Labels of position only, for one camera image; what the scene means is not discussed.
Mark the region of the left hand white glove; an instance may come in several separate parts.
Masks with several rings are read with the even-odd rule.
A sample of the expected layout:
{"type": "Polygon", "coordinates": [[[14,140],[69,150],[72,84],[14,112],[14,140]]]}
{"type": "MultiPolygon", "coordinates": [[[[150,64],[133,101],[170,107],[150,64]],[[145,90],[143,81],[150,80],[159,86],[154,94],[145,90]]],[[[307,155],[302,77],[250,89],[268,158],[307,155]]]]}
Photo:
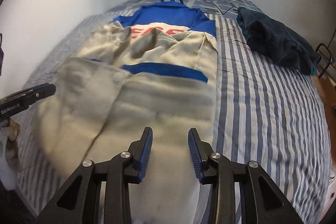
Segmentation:
{"type": "Polygon", "coordinates": [[[17,187],[20,169],[17,138],[21,127],[11,118],[1,122],[1,183],[6,190],[17,187]]]}

